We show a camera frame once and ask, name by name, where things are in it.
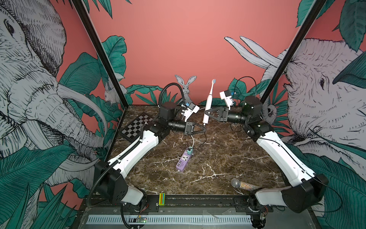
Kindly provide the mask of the white electric toothbrush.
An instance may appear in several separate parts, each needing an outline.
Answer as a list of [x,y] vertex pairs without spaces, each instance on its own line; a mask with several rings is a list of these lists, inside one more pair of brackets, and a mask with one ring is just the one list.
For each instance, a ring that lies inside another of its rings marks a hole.
[[[207,100],[206,100],[205,112],[207,110],[210,110],[211,109],[212,100],[213,100],[213,87],[214,87],[215,82],[216,82],[216,80],[213,79],[212,80],[211,89],[210,89],[209,95],[208,95]],[[209,116],[205,112],[204,112],[204,118],[203,118],[203,124],[204,124],[204,126],[206,124],[208,124],[208,122],[209,122]]]

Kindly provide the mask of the teal charger plug adapter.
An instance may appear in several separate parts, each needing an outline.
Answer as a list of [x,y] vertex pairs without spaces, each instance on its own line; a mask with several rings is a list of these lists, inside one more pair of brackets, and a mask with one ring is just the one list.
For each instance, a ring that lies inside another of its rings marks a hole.
[[193,154],[193,147],[189,147],[187,150],[186,150],[186,153],[188,155],[192,155]]

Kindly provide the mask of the purple power strip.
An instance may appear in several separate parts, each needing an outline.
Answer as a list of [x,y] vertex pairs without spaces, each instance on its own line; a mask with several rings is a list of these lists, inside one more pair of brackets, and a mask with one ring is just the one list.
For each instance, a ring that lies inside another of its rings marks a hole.
[[191,154],[185,151],[179,159],[178,163],[176,164],[176,169],[180,172],[183,172],[188,164],[188,161],[190,160],[190,157]]

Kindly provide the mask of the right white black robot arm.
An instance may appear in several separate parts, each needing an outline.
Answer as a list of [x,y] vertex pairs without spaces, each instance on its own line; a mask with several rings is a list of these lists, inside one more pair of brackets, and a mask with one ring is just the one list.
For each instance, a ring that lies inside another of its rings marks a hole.
[[237,123],[279,166],[289,182],[285,188],[259,188],[253,192],[256,205],[287,207],[295,213],[301,213],[321,201],[328,179],[317,175],[306,166],[279,138],[270,124],[261,115],[262,103],[255,96],[244,99],[241,112],[232,111],[232,98],[224,97],[226,106],[212,108],[213,98],[208,96],[205,115],[219,122]]

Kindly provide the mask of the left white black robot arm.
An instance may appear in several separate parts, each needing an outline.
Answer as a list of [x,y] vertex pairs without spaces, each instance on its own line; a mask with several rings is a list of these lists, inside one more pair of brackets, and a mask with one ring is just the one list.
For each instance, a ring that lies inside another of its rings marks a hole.
[[126,203],[133,205],[136,212],[144,210],[147,205],[146,193],[128,185],[125,178],[139,160],[162,142],[171,131],[182,132],[184,135],[204,133],[205,127],[200,126],[199,131],[194,131],[193,128],[197,123],[188,121],[188,118],[199,109],[194,103],[178,106],[174,102],[165,102],[160,105],[158,114],[143,124],[133,143],[109,161],[99,161],[96,164],[94,184],[86,198],[87,207],[97,206],[96,203],[92,203],[92,195],[98,192],[112,205]]

